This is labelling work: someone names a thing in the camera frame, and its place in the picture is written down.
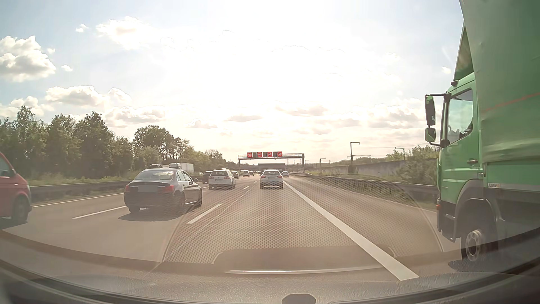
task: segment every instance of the truck side mirror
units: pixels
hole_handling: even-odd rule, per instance
[[[426,124],[435,125],[435,102],[433,101],[433,96],[425,95],[424,101],[426,106]]]
[[[434,142],[437,139],[437,132],[434,128],[427,127],[426,133],[424,134],[424,138],[427,142]]]

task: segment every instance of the white dashed line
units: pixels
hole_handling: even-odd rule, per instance
[[[78,201],[91,200],[91,199],[98,199],[100,197],[113,196],[113,195],[118,195],[118,194],[124,194],[124,193],[122,192],[122,193],[107,194],[107,195],[102,195],[102,196],[87,197],[85,199],[80,199],[80,200],[65,201],[65,202],[58,202],[58,203],[51,203],[51,204],[32,205],[32,208],[50,206],[50,205],[57,205],[57,204],[63,204],[63,203],[78,202]]]
[[[193,223],[197,222],[198,220],[200,220],[201,217],[203,217],[203,216],[207,215],[208,213],[212,212],[214,209],[218,208],[218,207],[221,206],[222,204],[223,204],[223,203],[219,203],[219,204],[215,205],[214,207],[212,207],[212,208],[206,210],[205,212],[199,214],[196,218],[190,220],[190,221],[188,222],[188,224],[193,224]]]
[[[113,210],[120,209],[120,208],[126,208],[126,206],[120,206],[120,207],[116,207],[116,208],[112,208],[112,209],[107,209],[107,210],[103,210],[103,211],[94,212],[94,213],[91,213],[91,214],[85,214],[85,215],[74,217],[73,219],[74,220],[81,219],[83,217],[87,217],[87,216],[90,216],[90,215],[100,214],[100,213],[107,212],[107,211],[113,211]]]
[[[292,191],[294,191],[298,196],[300,196],[304,201],[311,205],[315,210],[317,210],[322,216],[324,216],[330,223],[334,224],[338,229],[340,229],[345,235],[347,235],[353,242],[358,246],[364,249],[369,255],[377,260],[381,265],[383,265],[389,272],[391,272],[399,280],[413,279],[419,277],[412,270],[407,268],[405,265],[400,263],[398,260],[390,256],[384,250],[379,248],[377,245],[371,243],[367,238],[362,236],[360,233],[356,232],[353,228],[349,227],[347,224],[343,223],[340,219],[335,217],[330,212],[326,211],[324,208],[319,206],[317,203],[312,201],[310,198],[302,194],[300,191],[294,189],[291,185],[286,182],[286,184]]]

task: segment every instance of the concrete wall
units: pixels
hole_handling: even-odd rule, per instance
[[[436,158],[426,159],[428,162],[435,162]],[[356,174],[362,175],[371,175],[384,177],[387,175],[396,175],[396,172],[399,168],[403,167],[407,161],[393,161],[393,162],[380,162],[380,163],[370,163],[370,164],[359,164],[355,165],[353,172]],[[323,167],[324,174],[346,174],[348,172],[349,166],[331,166]]]

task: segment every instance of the black sedan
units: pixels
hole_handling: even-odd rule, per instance
[[[203,189],[197,179],[181,169],[146,169],[124,190],[124,203],[131,213],[141,208],[165,207],[182,214],[203,203]]]

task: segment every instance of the license plate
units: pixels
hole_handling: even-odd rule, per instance
[[[158,185],[153,184],[142,184],[139,185],[139,192],[157,192]]]

